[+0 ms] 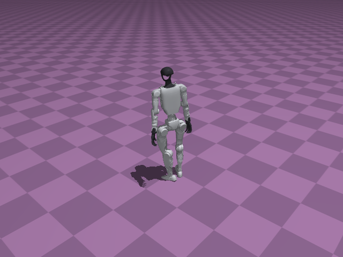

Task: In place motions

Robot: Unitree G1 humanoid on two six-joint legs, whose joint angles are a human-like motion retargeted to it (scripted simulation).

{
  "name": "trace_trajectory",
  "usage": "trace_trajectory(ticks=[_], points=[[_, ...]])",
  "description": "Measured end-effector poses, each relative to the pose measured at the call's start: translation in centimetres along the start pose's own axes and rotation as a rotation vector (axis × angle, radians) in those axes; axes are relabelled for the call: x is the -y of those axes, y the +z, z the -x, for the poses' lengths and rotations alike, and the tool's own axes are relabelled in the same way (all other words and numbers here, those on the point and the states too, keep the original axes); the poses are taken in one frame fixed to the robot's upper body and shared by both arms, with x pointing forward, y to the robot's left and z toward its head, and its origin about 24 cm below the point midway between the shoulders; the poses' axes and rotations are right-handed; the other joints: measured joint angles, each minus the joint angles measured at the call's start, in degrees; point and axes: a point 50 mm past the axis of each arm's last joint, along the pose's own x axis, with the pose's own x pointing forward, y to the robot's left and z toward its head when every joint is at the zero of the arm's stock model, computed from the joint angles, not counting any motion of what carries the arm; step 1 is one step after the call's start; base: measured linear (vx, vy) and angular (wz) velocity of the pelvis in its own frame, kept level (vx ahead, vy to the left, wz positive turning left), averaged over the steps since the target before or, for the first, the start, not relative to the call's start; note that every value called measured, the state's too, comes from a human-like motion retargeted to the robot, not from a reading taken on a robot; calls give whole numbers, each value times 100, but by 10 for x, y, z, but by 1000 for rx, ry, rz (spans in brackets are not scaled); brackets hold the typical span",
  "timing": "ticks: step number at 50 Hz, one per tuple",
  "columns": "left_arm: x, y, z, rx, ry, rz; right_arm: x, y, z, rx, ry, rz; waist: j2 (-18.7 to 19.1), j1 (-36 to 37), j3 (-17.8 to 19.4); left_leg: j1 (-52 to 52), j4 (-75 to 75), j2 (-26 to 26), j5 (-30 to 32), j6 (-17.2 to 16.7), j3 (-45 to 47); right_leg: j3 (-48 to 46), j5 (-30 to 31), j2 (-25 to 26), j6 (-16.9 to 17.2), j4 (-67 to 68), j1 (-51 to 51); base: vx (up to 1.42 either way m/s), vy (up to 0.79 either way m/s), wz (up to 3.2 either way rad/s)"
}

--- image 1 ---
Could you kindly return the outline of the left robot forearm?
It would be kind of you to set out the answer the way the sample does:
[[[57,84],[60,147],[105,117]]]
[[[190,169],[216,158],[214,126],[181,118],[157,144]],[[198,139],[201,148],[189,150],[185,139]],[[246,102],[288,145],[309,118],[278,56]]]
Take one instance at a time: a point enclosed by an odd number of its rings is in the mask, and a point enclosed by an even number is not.
[[[152,119],[152,129],[155,128],[158,130],[158,116],[154,115],[153,109],[151,109],[151,119]]]

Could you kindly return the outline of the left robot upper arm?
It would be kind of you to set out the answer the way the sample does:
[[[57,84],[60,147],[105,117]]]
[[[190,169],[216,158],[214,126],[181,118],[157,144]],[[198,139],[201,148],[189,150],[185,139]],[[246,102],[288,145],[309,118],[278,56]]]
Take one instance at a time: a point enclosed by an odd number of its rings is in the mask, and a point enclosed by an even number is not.
[[[153,112],[154,112],[154,115],[157,115],[159,114],[159,108],[158,108],[158,105],[159,105],[159,99],[158,97],[160,96],[161,94],[161,89],[155,89],[152,91],[152,109],[153,109]]]

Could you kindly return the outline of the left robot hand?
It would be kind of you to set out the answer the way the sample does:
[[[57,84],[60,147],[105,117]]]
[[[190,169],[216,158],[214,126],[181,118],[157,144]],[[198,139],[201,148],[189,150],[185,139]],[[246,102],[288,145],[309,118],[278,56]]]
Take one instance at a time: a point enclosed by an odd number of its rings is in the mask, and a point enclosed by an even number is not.
[[[154,142],[154,140],[156,141],[156,139],[155,139],[156,129],[153,128],[151,133],[152,133],[152,136],[151,136],[152,145],[157,146],[157,144],[155,144],[155,142]]]

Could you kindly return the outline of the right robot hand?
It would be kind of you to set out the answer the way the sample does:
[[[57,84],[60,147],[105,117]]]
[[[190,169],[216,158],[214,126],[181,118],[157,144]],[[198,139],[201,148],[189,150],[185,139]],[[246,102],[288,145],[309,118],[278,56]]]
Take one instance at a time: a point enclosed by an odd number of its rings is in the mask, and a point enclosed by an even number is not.
[[[187,125],[187,129],[186,129],[187,133],[191,133],[191,131],[192,131],[192,127],[191,127],[190,121],[191,121],[191,120],[190,120],[190,117],[188,118],[188,121],[185,120],[186,125]],[[185,132],[186,132],[186,131],[185,131]]]

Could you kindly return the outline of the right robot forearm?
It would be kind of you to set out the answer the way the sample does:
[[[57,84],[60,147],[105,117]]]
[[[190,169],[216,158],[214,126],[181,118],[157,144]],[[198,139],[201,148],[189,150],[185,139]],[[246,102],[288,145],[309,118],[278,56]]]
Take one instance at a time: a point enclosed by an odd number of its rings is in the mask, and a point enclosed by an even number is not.
[[[190,114],[189,114],[189,105],[186,106],[186,107],[183,107],[183,113],[184,113],[184,119],[186,121],[188,121],[188,118],[190,117]]]

